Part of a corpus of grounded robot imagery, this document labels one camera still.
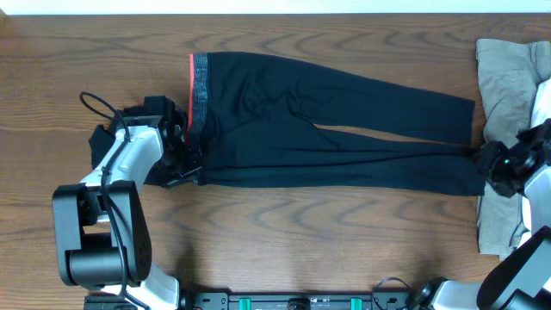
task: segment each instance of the pant leg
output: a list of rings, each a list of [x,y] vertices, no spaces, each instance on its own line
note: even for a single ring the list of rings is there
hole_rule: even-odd
[[[471,100],[276,56],[210,53],[208,62],[212,102],[239,102],[238,118],[279,108],[320,125],[470,144]]]
[[[199,184],[369,186],[481,195],[485,183],[468,160],[468,148],[324,130],[292,116],[287,121],[283,115],[261,117],[212,141]]]

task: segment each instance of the wood grain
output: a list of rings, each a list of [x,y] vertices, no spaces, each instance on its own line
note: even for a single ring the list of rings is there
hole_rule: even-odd
[[[0,308],[77,309],[59,280],[51,195],[90,171],[102,122],[81,90],[116,107],[165,94],[187,105],[189,53],[248,51],[477,101],[474,42],[551,40],[549,15],[18,16],[0,21]],[[187,287],[369,290],[478,281],[474,197],[348,187],[145,187],[154,260]]]

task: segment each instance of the red stripe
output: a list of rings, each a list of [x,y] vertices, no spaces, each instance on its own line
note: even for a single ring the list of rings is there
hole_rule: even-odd
[[[194,61],[193,54],[189,55],[189,106],[188,106],[188,128],[186,128],[185,144],[188,144],[189,130],[191,128],[191,122],[193,121],[193,82],[195,78],[194,74]]]

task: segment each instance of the gray waistband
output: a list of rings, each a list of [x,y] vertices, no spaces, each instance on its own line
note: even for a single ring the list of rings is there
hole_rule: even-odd
[[[193,55],[194,82],[192,88],[192,120],[189,128],[189,143],[199,145],[201,131],[207,119],[208,60],[205,53]]]

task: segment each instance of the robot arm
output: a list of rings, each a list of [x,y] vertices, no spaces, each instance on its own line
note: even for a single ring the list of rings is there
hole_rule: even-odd
[[[152,264],[152,245],[139,192],[152,170],[164,174],[174,171],[173,180],[185,179],[181,173],[186,168],[185,117],[178,115],[174,102],[164,96],[147,97],[147,104],[160,106],[156,110],[163,113],[125,118],[127,128],[116,131],[115,142],[102,162],[79,184],[60,186],[54,192],[59,273],[66,285],[112,294],[126,292],[123,297],[142,308],[178,309],[177,279]],[[107,181],[102,184],[104,174]],[[116,225],[110,223],[110,232],[85,233],[85,226],[109,221],[102,187],[108,189],[107,198],[114,209],[111,220]],[[121,245],[115,233],[120,234]],[[127,270],[121,270],[119,247]],[[124,282],[127,285],[121,290]]]
[[[480,173],[500,195],[528,198],[532,232],[483,283],[443,281],[425,288],[427,309],[548,309],[551,287],[551,119],[517,135],[507,148],[495,141],[474,158]]]

